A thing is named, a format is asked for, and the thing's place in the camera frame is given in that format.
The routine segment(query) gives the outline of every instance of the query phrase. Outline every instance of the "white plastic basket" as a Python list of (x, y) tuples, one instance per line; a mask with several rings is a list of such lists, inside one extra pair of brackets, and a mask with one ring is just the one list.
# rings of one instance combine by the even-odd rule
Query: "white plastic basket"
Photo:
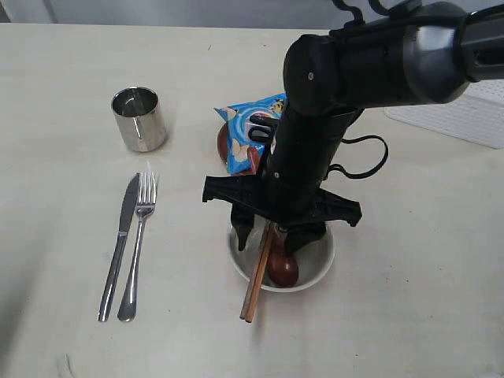
[(473, 83), (445, 105), (397, 106), (395, 120), (494, 148), (504, 147), (504, 80)]

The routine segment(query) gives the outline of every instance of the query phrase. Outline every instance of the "white table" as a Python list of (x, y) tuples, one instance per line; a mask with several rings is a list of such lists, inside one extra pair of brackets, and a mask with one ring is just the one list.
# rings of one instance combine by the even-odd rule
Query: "white table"
[[(347, 136), (382, 135), (384, 169), (324, 183), (363, 211), (356, 228), (330, 223), (335, 265), (307, 291), (263, 292), (255, 322), (239, 320), (246, 282), (226, 251), (230, 206), (201, 202), (205, 175), (226, 174), (213, 107), (280, 92), (285, 51), (300, 34), (0, 25), (0, 376), (55, 377), (61, 354), (75, 378), (504, 371), (504, 151), (381, 109)], [(126, 150), (109, 108), (132, 84), (159, 94), (172, 125), (151, 154)], [(381, 148), (342, 146), (336, 160), (364, 170)], [(130, 237), (112, 316), (99, 324), (124, 189), (147, 162), (161, 183), (137, 318), (115, 318)]]

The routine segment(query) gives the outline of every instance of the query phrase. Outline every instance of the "snack bag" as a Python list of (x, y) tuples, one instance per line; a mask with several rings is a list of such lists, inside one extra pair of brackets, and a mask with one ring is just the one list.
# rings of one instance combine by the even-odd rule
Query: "snack bag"
[(264, 144), (256, 143), (249, 138), (249, 130), (254, 124), (250, 122), (250, 116), (280, 118), (284, 109), (286, 96), (284, 93), (263, 98), (256, 102), (245, 102), (226, 106), (215, 110), (228, 122), (228, 172), (231, 174), (242, 172), (250, 168), (247, 149), (255, 147), (259, 155), (262, 155)]

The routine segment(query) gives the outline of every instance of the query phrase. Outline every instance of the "chopstick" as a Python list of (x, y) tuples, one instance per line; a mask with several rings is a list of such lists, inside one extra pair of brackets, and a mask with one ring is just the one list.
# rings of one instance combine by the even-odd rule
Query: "chopstick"
[(274, 223), (266, 221), (265, 229), (262, 232), (261, 243), (259, 244), (258, 259), (255, 262), (254, 271), (250, 276), (249, 286), (246, 289), (245, 299), (243, 300), (240, 319), (251, 323), (254, 319), (255, 307), (258, 304), (259, 291), (261, 290), (262, 279), (265, 275), (266, 262), (268, 262), (269, 251), (273, 238)]

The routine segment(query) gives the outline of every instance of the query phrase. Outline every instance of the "metal cup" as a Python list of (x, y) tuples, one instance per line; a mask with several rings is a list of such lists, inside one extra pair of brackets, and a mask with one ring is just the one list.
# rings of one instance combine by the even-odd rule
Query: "metal cup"
[(130, 150), (152, 151), (166, 140), (167, 131), (156, 92), (145, 87), (123, 89), (112, 99), (112, 111)]

